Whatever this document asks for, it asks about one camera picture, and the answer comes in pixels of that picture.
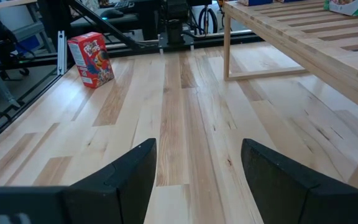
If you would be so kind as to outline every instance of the wooden floor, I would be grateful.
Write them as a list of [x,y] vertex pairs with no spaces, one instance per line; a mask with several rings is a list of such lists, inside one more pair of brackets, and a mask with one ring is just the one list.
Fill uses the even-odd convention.
[[[92,90],[72,68],[0,135],[0,185],[68,185],[157,138],[146,223],[262,223],[243,138],[347,182],[358,106],[314,75],[223,81],[223,48],[112,59]],[[265,42],[234,45],[231,72],[294,67]]]

